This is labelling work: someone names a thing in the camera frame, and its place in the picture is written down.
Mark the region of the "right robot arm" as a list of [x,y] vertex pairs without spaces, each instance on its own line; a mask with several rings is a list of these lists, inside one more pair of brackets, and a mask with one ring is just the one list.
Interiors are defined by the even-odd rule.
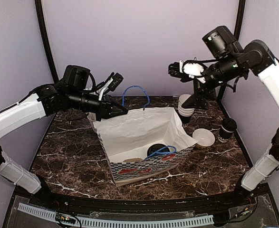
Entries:
[[279,60],[259,39],[242,45],[226,26],[202,38],[210,60],[178,61],[182,82],[192,82],[188,106],[201,107],[210,92],[226,87],[231,118],[239,123],[253,165],[238,179],[228,203],[240,206],[257,186],[279,171]]

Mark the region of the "cardboard cup carrier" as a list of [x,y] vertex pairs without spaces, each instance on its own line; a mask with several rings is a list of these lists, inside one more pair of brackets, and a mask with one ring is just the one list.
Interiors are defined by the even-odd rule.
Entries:
[[142,158],[131,158],[131,159],[125,159],[123,162],[141,162],[143,159]]

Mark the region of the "blue checkered paper bag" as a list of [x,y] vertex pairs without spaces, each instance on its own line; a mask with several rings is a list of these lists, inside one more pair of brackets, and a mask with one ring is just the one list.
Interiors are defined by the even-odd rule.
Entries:
[[[93,128],[118,187],[175,168],[198,142],[185,132],[173,107],[148,105],[130,110],[126,115],[94,122]],[[147,157],[148,148],[157,143],[167,146],[170,152]],[[123,162],[131,158],[143,160]]]

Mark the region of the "black paper coffee cup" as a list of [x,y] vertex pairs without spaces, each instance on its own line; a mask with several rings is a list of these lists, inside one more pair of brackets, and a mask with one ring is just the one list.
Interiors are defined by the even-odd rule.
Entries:
[[218,140],[221,143],[226,143],[230,139],[230,137],[234,134],[234,132],[235,129],[227,129],[222,125],[219,131]]

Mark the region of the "stack of paper cups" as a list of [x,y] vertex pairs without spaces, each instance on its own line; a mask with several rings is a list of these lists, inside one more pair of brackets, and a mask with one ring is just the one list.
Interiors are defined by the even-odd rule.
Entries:
[[179,101],[178,101],[178,115],[182,121],[183,124],[188,124],[192,114],[194,113],[194,108],[183,108],[182,105],[184,102],[190,98],[190,94],[183,94],[179,96]]

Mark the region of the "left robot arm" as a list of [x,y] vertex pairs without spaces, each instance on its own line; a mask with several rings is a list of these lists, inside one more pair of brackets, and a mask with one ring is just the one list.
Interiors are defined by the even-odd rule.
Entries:
[[[80,110],[96,115],[96,120],[127,114],[128,110],[108,93],[123,81],[119,73],[111,73],[97,84],[90,69],[68,65],[62,79],[52,84],[40,85],[20,101],[0,111],[0,141],[7,135],[22,130],[29,133],[34,121],[49,117],[59,111]],[[0,146],[0,176],[35,196],[44,207],[51,207],[54,196],[44,179],[10,158]]]

